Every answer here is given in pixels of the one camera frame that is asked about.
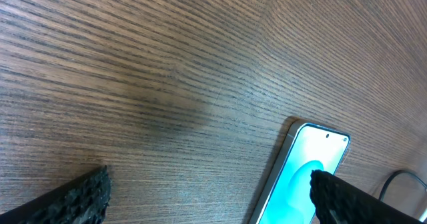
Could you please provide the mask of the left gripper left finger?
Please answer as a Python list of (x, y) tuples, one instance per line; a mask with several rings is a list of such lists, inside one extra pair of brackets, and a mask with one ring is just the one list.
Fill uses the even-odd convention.
[(100, 166), (1, 215), (3, 224), (102, 223), (111, 198), (107, 167)]

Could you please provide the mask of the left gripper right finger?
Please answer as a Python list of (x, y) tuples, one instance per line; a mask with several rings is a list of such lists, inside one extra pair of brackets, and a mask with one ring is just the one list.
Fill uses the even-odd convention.
[(312, 171), (310, 186), (310, 199), (321, 224), (421, 223), (329, 172)]

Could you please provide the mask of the Galaxy S25 smartphone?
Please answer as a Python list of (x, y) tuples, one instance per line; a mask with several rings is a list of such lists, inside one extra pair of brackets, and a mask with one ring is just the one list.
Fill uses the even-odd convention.
[(251, 224), (310, 224), (315, 207), (310, 199), (311, 173), (334, 174), (350, 136), (303, 119), (294, 121), (249, 220)]

